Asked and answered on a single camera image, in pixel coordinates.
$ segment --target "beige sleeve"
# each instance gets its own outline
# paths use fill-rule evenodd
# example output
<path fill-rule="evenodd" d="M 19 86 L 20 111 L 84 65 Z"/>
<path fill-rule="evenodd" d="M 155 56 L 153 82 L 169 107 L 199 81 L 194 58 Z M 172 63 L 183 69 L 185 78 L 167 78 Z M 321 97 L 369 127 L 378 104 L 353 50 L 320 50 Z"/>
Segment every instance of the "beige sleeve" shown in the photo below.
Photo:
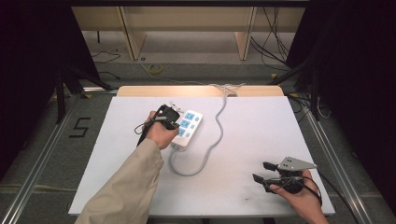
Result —
<path fill-rule="evenodd" d="M 85 204 L 76 223 L 146 223 L 162 167 L 157 144 L 145 139 Z"/>

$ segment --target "white table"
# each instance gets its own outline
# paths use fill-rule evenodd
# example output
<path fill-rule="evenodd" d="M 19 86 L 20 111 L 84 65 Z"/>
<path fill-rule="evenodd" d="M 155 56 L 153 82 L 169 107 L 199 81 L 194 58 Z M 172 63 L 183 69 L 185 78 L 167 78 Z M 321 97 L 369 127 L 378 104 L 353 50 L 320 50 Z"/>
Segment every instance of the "white table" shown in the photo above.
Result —
<path fill-rule="evenodd" d="M 175 160 L 176 167 L 185 172 L 199 167 L 206 150 L 219 137 L 215 116 L 223 104 L 222 97 L 115 97 L 69 214 L 78 215 L 134 150 L 139 138 L 134 128 L 146 119 L 148 112 L 170 101 L 204 114 L 190 146 L 177 153 Z M 171 149 L 162 150 L 165 164 L 150 216 L 295 216 L 288 203 L 275 194 L 266 193 L 252 178 L 252 174 L 278 177 L 278 173 L 264 170 L 263 161 L 277 164 L 291 156 L 313 162 L 288 99 L 284 96 L 229 97 L 219 119 L 223 138 L 212 149 L 200 174 L 185 177 L 172 173 L 168 164 Z M 324 214 L 334 214 L 317 171 L 312 170 L 312 175 L 322 192 Z"/>

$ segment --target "power strip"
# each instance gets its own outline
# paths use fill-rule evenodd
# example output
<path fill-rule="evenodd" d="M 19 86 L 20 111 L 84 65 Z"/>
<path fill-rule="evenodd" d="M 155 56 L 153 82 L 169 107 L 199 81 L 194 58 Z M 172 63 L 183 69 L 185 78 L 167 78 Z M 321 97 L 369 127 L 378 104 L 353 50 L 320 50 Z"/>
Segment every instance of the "power strip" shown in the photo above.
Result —
<path fill-rule="evenodd" d="M 180 117 L 177 121 L 180 124 L 178 135 L 172 140 L 171 146 L 179 151 L 184 151 L 198 129 L 203 117 L 202 114 L 192 110 L 188 110 L 183 117 Z"/>

